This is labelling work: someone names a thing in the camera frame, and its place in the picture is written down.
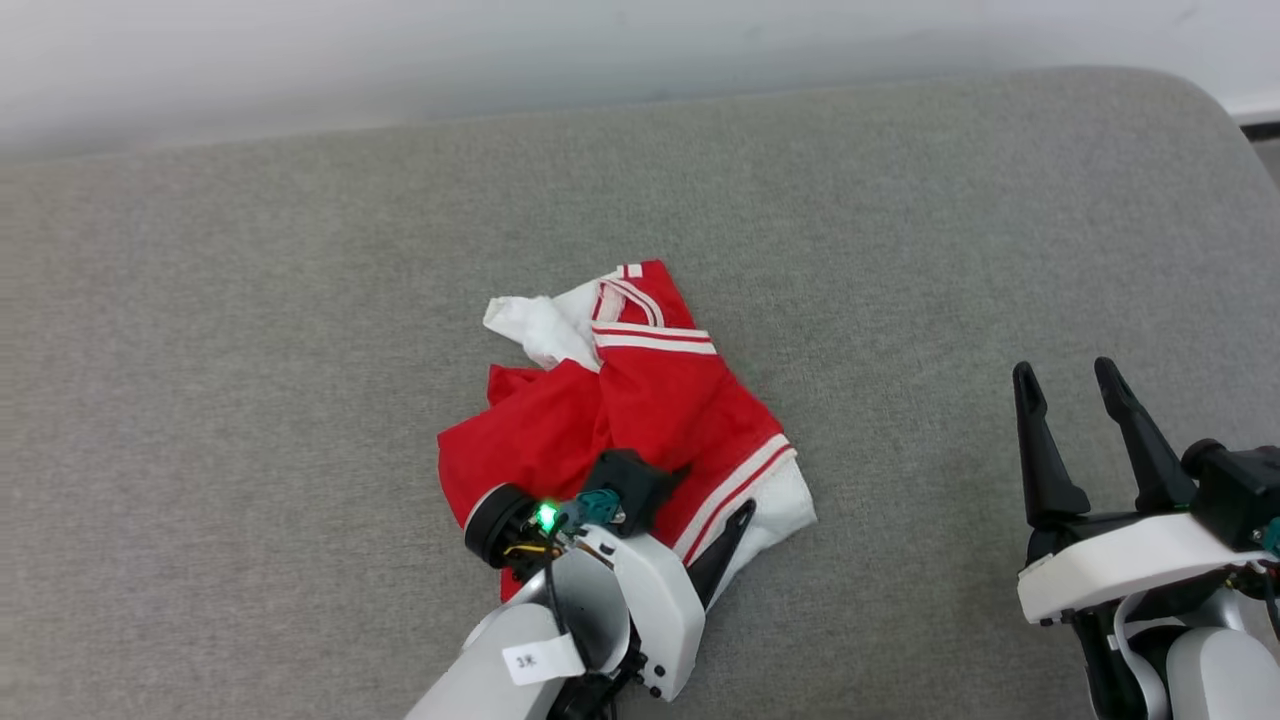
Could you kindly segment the grey fabric sofa cushion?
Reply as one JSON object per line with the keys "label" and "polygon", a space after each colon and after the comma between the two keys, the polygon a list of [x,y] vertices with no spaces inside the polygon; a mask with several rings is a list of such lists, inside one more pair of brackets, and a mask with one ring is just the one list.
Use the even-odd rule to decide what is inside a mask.
{"label": "grey fabric sofa cushion", "polygon": [[500,295],[659,258],[820,520],[623,720],[1091,720],[1028,625],[1011,370],[1280,445],[1280,191],[1184,79],[1055,69],[0,168],[0,720],[401,720],[495,605],[436,480]]}

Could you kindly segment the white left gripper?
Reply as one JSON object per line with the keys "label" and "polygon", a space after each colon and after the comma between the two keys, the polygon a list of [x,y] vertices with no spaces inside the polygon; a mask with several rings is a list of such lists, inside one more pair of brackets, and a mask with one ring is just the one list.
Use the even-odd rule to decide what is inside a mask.
{"label": "white left gripper", "polygon": [[687,573],[649,534],[580,529],[559,557],[559,615],[585,651],[588,670],[618,671],[635,652],[644,657],[643,684],[658,700],[673,701],[695,669],[707,610],[755,511],[749,498],[730,514]]}

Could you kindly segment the red and white garment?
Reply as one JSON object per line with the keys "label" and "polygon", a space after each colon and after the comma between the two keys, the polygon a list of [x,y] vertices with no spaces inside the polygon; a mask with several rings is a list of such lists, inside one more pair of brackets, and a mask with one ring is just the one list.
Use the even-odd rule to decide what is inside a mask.
{"label": "red and white garment", "polygon": [[492,366],[486,409],[436,438],[460,525],[503,484],[571,498],[613,448],[678,478],[652,532],[686,565],[746,503],[755,512],[726,579],[817,521],[794,443],[731,372],[663,263],[625,264],[557,296],[495,297],[483,323],[531,365]]}

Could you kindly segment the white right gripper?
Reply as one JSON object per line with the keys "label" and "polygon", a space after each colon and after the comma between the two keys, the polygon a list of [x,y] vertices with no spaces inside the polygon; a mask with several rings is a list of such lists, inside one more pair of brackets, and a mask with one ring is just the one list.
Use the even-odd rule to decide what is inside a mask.
{"label": "white right gripper", "polygon": [[1197,486],[1110,357],[1094,360],[1094,378],[1117,424],[1138,488],[1137,512],[1089,516],[1047,423],[1048,404],[1028,361],[1012,369],[1027,524],[1027,565],[1018,598],[1032,624],[1064,621],[1135,597],[1134,623],[1176,619],[1187,626],[1242,626],[1238,600],[1225,585],[1239,570],[1280,564],[1256,546],[1234,550],[1189,512]]}

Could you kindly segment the white paper label tag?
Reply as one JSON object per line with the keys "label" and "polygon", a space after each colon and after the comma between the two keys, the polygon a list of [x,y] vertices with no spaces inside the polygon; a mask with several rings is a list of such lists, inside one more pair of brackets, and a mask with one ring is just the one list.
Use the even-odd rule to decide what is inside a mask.
{"label": "white paper label tag", "polygon": [[581,676],[588,670],[571,633],[506,647],[502,650],[502,657],[516,685],[535,685]]}

